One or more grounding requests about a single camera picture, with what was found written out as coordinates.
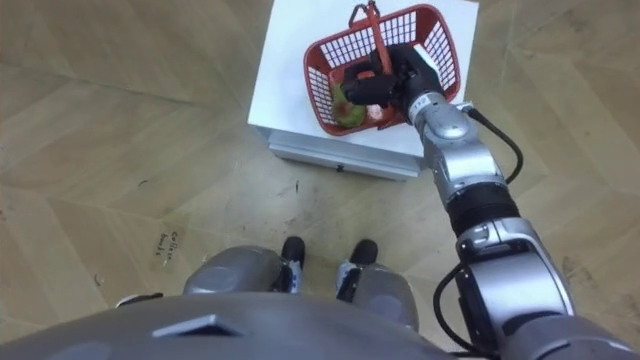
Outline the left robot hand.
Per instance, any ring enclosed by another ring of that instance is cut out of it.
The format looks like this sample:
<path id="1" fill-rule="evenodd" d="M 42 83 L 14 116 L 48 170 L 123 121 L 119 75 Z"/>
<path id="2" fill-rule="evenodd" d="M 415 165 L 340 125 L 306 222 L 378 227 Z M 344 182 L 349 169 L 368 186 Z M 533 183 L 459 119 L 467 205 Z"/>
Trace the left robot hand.
<path id="1" fill-rule="evenodd" d="M 158 298 L 162 298 L 164 296 L 163 293 L 161 292 L 155 292 L 155 293 L 151 293 L 151 294 L 134 294 L 134 295 L 129 295 L 126 296 L 124 298 L 122 298 L 116 305 L 116 308 L 122 307 L 122 306 L 126 306 L 129 304 L 134 304 L 134 303 L 138 303 L 138 302 L 144 302 L 144 301 L 149 301 L 152 299 L 158 299 Z"/>

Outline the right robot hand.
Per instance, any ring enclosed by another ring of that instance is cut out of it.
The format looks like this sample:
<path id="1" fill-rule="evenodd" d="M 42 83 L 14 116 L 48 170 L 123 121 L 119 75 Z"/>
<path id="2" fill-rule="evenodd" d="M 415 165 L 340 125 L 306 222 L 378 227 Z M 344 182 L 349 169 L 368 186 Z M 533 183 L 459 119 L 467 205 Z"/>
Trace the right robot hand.
<path id="1" fill-rule="evenodd" d="M 404 116 L 411 103 L 426 93 L 445 91 L 434 70 L 418 51 L 407 44 L 394 44 L 385 48 L 391 70 L 386 72 L 378 50 L 344 71 L 340 89 L 347 101 L 354 105 L 392 106 Z"/>

